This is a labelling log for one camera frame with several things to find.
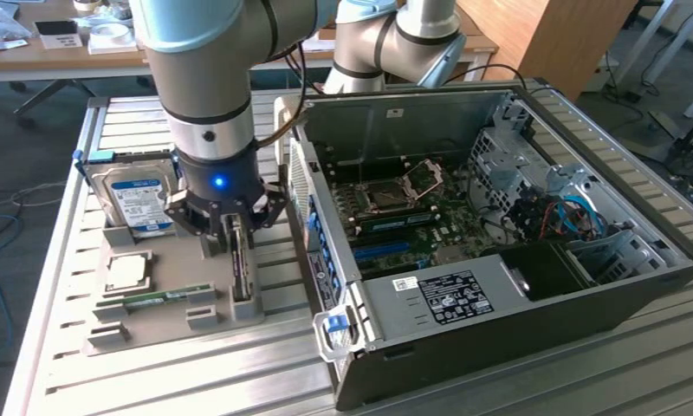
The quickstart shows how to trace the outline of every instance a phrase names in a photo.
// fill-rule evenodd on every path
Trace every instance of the wooden cabinet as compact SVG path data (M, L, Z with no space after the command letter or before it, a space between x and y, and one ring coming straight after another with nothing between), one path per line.
M457 0L483 34L499 45L491 63L527 78L543 77L575 99L594 76L638 0ZM503 68L487 80L515 77Z

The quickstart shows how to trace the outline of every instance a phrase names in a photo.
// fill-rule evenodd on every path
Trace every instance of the slotted aluminum surface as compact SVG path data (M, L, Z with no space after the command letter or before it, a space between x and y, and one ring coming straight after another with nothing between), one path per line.
M273 130L275 98L291 92L255 93L259 136ZM537 97L693 240L693 207L676 191L564 99L549 91ZM169 140L156 98L92 108L80 148L96 134L105 146ZM559 163L573 160L553 137L536 139ZM265 149L269 179L273 158ZM339 414L283 218L256 237L263 325L95 357L77 353L103 222L97 199L72 172L4 414ZM693 414L693 282L610 333L345 414Z

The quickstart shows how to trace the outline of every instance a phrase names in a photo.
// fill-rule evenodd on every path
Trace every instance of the blue hard drive label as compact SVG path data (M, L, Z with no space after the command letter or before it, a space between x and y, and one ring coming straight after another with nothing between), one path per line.
M493 311L469 270L419 282L435 320L441 325Z
M157 231L172 226L164 213L167 192L157 179L131 180L111 185L125 223L136 231Z

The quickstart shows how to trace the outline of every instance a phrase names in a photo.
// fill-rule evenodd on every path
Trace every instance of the blue led light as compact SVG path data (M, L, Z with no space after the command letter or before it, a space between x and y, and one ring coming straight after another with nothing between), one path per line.
M219 189L223 189L227 187L227 179L223 177L223 176L216 176L213 177L212 179L212 185L219 188Z

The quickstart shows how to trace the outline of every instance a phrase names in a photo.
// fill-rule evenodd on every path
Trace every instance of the motherboard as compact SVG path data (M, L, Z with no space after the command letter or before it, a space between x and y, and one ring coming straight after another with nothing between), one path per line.
M432 159L403 176L332 184L364 279L461 262L499 245L465 184L463 169Z

